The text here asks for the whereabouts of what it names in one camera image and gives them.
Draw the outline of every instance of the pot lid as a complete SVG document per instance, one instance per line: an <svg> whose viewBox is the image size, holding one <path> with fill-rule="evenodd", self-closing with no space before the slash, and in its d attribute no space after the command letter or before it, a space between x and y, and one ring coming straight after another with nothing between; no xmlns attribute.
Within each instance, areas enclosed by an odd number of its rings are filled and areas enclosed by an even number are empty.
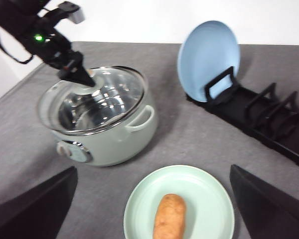
<svg viewBox="0 0 299 239"><path fill-rule="evenodd" d="M200 102L207 102L204 87L229 67L237 75L240 50L235 35L219 21L207 21L197 26L182 44L177 61L178 77L185 92ZM210 89L212 98L232 85L224 77Z"/></svg>
<svg viewBox="0 0 299 239"><path fill-rule="evenodd" d="M132 113L144 96L142 75L127 67L88 70L94 87L59 81L41 97L42 123L64 134L86 134L107 128Z"/></svg>

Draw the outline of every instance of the black dish rack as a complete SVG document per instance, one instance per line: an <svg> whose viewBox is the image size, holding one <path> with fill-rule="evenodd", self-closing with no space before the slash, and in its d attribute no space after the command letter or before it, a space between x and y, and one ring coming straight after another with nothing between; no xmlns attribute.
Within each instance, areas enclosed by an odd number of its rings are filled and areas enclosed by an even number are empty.
<svg viewBox="0 0 299 239"><path fill-rule="evenodd" d="M233 69L229 67L205 85L206 103L198 102L189 95L187 99L299 165L297 92L279 101L275 94L276 84L272 83L257 94L237 82ZM211 98L210 88L227 75L230 75L232 86Z"/></svg>

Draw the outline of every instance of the green led light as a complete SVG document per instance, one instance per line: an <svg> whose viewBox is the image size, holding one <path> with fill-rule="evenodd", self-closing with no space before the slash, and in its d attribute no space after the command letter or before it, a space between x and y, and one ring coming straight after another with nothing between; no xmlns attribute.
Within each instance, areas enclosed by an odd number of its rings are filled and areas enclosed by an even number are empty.
<svg viewBox="0 0 299 239"><path fill-rule="evenodd" d="M34 39L35 39L36 41L39 41L39 42L44 41L43 36L40 35L40 34L36 34L36 35L34 35Z"/></svg>

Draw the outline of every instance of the glass lid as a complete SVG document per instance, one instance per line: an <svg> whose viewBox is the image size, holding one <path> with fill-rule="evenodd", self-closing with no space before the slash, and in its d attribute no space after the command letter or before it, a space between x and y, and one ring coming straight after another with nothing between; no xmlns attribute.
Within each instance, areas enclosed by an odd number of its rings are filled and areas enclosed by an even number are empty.
<svg viewBox="0 0 299 239"><path fill-rule="evenodd" d="M144 96L144 78L131 68L100 67L89 73L94 87L59 81L43 94L38 114L45 126L69 135L94 133L132 113Z"/></svg>

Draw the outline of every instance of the light blue plate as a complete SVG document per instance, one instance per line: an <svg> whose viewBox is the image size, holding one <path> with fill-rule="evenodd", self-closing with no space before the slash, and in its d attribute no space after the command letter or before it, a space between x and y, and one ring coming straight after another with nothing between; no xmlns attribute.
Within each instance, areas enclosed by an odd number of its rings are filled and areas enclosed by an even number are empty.
<svg viewBox="0 0 299 239"><path fill-rule="evenodd" d="M227 68L237 75L240 50L235 35L219 21L207 21L196 27L182 44L177 61L180 83L196 101L207 102L204 86ZM226 76L210 89L212 98L232 85Z"/></svg>
<svg viewBox="0 0 299 239"><path fill-rule="evenodd" d="M209 173L187 165L154 171L133 190L124 212L126 239L152 239L162 197L181 196L186 204L184 239L231 239L235 217L224 187Z"/></svg>

